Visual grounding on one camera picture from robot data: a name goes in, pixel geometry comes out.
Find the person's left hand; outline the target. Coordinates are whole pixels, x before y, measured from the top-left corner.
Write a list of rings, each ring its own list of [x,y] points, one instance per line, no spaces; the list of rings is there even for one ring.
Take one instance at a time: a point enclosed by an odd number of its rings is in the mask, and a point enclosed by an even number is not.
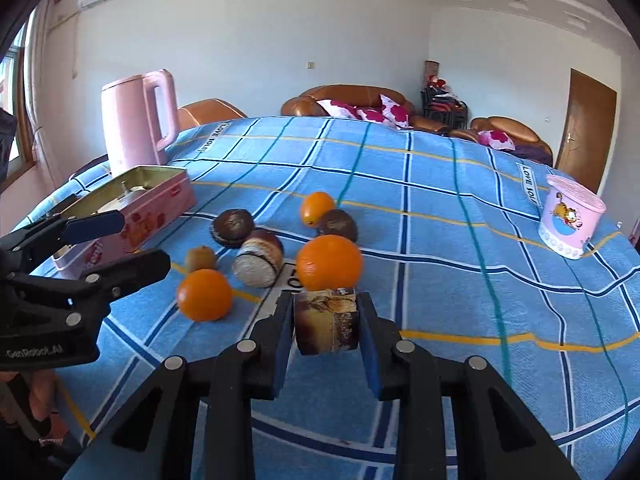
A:
[[[23,379],[28,385],[27,410],[20,408],[14,402],[15,396],[9,396],[9,385],[17,384]],[[58,388],[58,374],[55,370],[38,370],[38,372],[1,373],[1,428],[17,429],[22,432],[20,426],[20,414],[30,413],[36,422],[50,422],[49,432],[40,438],[41,442],[61,445],[68,434],[65,422],[58,416],[55,407],[56,388]]]

